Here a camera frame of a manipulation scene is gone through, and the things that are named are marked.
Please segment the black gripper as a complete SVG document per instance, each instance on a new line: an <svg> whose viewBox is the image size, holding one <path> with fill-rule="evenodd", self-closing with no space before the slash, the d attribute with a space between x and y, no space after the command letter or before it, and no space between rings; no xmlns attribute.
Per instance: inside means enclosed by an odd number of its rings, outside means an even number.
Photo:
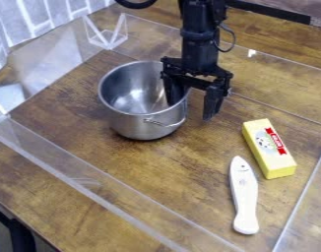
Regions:
<svg viewBox="0 0 321 252"><path fill-rule="evenodd" d="M180 31L180 35L182 56L160 59L166 99L172 106L186 96L190 87L204 91L202 120L208 121L229 95L233 78L233 74L218 66L218 53L229 52L234 45L227 49L219 47L219 31Z"/></svg>

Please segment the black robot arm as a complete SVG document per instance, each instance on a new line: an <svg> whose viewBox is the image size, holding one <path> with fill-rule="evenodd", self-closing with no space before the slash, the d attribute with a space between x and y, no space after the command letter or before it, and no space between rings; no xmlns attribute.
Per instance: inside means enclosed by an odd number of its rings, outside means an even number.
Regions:
<svg viewBox="0 0 321 252"><path fill-rule="evenodd" d="M229 94L233 73L216 65L219 29L226 19L225 0L178 0L183 26L182 57L163 57L162 79L170 105L188 88L204 91L202 119L218 113Z"/></svg>

